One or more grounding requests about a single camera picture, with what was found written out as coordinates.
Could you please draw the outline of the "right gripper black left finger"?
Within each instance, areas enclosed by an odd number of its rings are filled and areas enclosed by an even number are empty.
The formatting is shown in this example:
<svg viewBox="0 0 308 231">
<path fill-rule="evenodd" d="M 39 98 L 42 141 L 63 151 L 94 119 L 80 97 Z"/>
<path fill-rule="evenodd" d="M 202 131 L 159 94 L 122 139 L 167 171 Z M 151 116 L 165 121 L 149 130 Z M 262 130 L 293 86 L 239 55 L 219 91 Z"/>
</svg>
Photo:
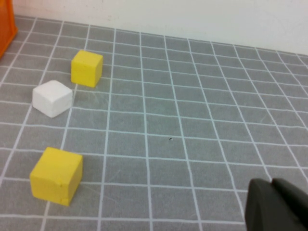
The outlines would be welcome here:
<svg viewBox="0 0 308 231">
<path fill-rule="evenodd" d="M 295 231 L 298 223 L 283 198 L 270 182 L 252 179 L 249 182 L 245 207 L 248 231 Z"/>
</svg>

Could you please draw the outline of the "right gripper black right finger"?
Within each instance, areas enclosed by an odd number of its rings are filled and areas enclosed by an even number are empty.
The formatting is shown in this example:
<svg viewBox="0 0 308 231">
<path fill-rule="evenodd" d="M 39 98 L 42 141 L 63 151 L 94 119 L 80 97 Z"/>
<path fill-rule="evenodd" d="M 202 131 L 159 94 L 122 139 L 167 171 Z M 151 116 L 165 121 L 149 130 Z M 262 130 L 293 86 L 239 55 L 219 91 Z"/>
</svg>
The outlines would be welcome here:
<svg viewBox="0 0 308 231">
<path fill-rule="evenodd" d="M 271 182 L 301 225 L 308 230 L 308 194 L 282 178 Z"/>
</svg>

